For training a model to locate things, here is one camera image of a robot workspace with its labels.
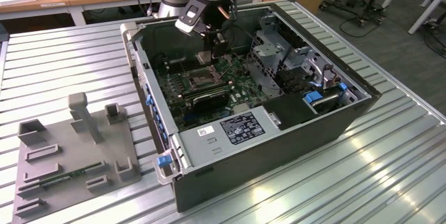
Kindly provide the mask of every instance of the caster wheel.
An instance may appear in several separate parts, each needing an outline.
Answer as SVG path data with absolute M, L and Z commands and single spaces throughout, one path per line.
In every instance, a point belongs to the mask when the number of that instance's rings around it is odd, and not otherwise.
M 322 3 L 322 5 L 319 6 L 319 9 L 320 9 L 320 11 L 327 10 L 327 4 L 326 4 L 326 3 Z
M 379 18 L 377 19 L 377 24 L 381 25 L 381 24 L 383 23 L 383 20 L 385 20 L 385 17 L 379 17 Z
M 365 27 L 365 25 L 367 25 L 367 21 L 361 19 L 359 20 L 359 27 Z

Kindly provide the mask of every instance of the motherboard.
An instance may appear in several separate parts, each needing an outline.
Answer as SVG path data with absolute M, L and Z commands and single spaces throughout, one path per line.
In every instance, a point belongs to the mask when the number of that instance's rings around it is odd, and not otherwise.
M 155 75 L 170 111 L 186 131 L 256 107 L 267 96 L 252 80 L 246 55 L 224 55 L 207 65 L 196 58 L 163 59 Z

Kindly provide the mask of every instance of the floor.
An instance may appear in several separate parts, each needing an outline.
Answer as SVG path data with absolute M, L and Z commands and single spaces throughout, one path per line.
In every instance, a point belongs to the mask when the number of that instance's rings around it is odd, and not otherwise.
M 107 9 L 96 9 L 84 12 L 87 24 L 109 22 L 142 17 L 139 7 L 112 7 Z M 64 27 L 73 27 L 69 14 L 53 14 L 29 18 L 1 20 L 0 23 L 5 27 L 9 34 L 49 30 Z
M 423 13 L 419 4 L 423 0 L 394 0 L 386 9 L 386 20 L 366 37 L 354 38 L 339 30 L 339 24 L 353 15 L 328 7 L 319 11 L 319 19 L 350 41 L 350 43 L 385 68 L 385 70 L 446 114 L 446 59 L 439 57 L 426 46 L 423 29 L 414 35 L 407 33 L 413 23 Z M 438 17 L 443 8 L 438 7 L 433 17 Z M 359 28 L 346 23 L 345 31 L 350 34 L 365 34 L 374 24 Z M 446 33 L 439 38 L 446 42 Z M 429 44 L 441 51 L 434 38 L 426 38 Z

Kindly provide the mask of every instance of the computer chassis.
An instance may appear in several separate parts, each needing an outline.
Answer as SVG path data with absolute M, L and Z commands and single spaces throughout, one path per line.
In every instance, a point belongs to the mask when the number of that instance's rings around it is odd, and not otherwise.
M 124 43 L 158 180 L 183 212 L 335 140 L 381 94 L 274 3 L 239 7 L 228 56 L 207 66 L 190 64 L 202 39 L 184 36 L 175 20 L 131 22 L 122 31 L 134 32 Z

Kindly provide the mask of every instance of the circuit board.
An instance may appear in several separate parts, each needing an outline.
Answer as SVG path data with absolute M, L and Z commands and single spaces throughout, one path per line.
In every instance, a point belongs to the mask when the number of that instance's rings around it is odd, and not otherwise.
M 254 108 L 267 100 L 246 69 L 244 56 L 226 55 L 211 65 L 170 64 L 164 60 L 155 75 L 180 131 Z

